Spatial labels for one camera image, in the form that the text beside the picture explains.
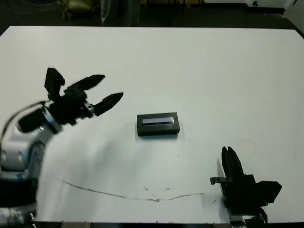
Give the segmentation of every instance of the table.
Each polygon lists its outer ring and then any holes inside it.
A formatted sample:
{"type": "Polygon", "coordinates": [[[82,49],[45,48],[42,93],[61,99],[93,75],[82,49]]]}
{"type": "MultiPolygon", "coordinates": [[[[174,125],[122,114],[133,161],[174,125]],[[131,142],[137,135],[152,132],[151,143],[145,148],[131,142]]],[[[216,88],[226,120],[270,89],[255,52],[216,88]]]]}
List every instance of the table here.
{"type": "Polygon", "coordinates": [[[269,222],[304,221],[304,41],[293,30],[10,27],[0,37],[0,125],[46,99],[47,67],[66,86],[105,80],[89,101],[124,91],[104,115],[49,143],[38,220],[228,223],[222,146],[256,181],[283,188],[269,222]],[[177,138],[142,139],[136,115],[178,112],[177,138]]]}

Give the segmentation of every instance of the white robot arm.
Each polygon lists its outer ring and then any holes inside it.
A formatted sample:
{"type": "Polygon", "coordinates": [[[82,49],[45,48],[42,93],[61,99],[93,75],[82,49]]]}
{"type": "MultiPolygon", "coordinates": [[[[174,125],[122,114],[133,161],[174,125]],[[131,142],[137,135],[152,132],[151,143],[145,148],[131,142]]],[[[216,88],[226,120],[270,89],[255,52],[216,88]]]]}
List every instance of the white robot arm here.
{"type": "Polygon", "coordinates": [[[36,193],[45,147],[62,125],[76,124],[77,118],[91,118],[111,109],[123,93],[109,95],[100,103],[87,102],[85,90],[96,86],[104,75],[93,75],[69,86],[59,95],[63,77],[48,68],[45,88],[52,103],[18,119],[0,144],[0,227],[29,226],[36,213],[36,193]]]}

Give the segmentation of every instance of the small black box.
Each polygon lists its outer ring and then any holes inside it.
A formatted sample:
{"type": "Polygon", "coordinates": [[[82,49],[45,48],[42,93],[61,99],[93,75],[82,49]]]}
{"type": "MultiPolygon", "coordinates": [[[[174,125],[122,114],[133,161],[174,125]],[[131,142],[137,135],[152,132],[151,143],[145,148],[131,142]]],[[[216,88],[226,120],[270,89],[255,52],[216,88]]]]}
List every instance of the small black box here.
{"type": "Polygon", "coordinates": [[[137,115],[138,136],[178,134],[179,132],[177,113],[137,115]]]}

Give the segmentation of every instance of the brown line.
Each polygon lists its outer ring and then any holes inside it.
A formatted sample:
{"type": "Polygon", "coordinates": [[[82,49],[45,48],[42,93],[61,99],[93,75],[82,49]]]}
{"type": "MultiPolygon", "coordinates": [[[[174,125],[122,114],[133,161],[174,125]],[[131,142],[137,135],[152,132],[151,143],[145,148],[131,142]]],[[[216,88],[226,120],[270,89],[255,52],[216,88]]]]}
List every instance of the brown line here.
{"type": "Polygon", "coordinates": [[[174,200],[174,199],[181,198],[181,197],[195,196],[195,195],[204,195],[204,193],[195,193],[195,194],[189,194],[189,195],[176,196],[176,197],[173,197],[171,199],[167,199],[167,201],[174,200]]]}
{"type": "Polygon", "coordinates": [[[83,187],[71,184],[69,182],[66,182],[66,181],[64,181],[62,179],[59,179],[58,177],[54,177],[54,178],[57,179],[58,181],[61,181],[61,182],[65,183],[65,184],[70,185],[70,186],[72,186],[74,188],[77,188],[77,189],[82,189],[82,190],[86,190],[86,191],[91,191],[91,192],[95,192],[95,193],[101,193],[101,194],[108,195],[108,196],[115,196],[115,197],[120,197],[120,198],[124,198],[124,199],[130,199],[130,200],[145,200],[145,201],[152,201],[152,202],[158,202],[159,203],[161,201],[170,201],[170,200],[174,200],[174,199],[181,198],[181,197],[188,197],[188,196],[195,196],[195,195],[204,195],[204,193],[194,193],[194,194],[176,196],[176,197],[173,197],[173,198],[170,198],[170,199],[140,199],[140,198],[132,198],[132,197],[127,197],[127,196],[115,195],[115,194],[111,194],[111,193],[107,193],[107,192],[103,192],[103,191],[96,191],[96,190],[92,190],[92,189],[87,189],[87,188],[83,188],[83,187]]]}
{"type": "Polygon", "coordinates": [[[71,184],[69,182],[66,182],[64,180],[61,180],[57,177],[55,177],[57,180],[59,181],[62,181],[64,182],[65,184],[68,184],[74,188],[78,188],[78,189],[82,189],[82,190],[86,190],[86,191],[91,191],[91,192],[96,192],[96,193],[101,193],[101,194],[104,194],[104,195],[109,195],[109,196],[116,196],[116,197],[120,197],[120,198],[127,198],[126,196],[120,196],[120,195],[115,195],[115,194],[111,194],[111,193],[107,193],[107,192],[103,192],[103,191],[96,191],[96,190],[92,190],[92,189],[87,189],[87,188],[83,188],[83,187],[80,187],[80,186],[77,186],[77,185],[74,185],[74,184],[71,184]]]}

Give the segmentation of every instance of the cable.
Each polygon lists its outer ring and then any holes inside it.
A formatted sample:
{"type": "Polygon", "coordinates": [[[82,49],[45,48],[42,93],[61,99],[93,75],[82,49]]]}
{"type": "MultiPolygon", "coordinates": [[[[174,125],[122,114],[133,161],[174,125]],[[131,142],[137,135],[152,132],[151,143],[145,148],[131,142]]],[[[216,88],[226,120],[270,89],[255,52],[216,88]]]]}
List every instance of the cable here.
{"type": "Polygon", "coordinates": [[[20,113],[32,108],[32,107],[35,107],[37,105],[42,105],[42,106],[45,106],[45,104],[47,102],[50,102],[50,100],[47,100],[47,101],[39,101],[39,102],[36,102],[36,103],[33,103],[33,104],[30,104],[22,109],[20,109],[19,111],[15,112],[5,123],[4,127],[3,127],[3,130],[2,130],[2,133],[1,133],[1,136],[0,136],[0,152],[1,152],[1,145],[2,145],[2,140],[4,138],[4,135],[9,127],[9,124],[13,121],[13,119],[19,115],[20,113]]]}

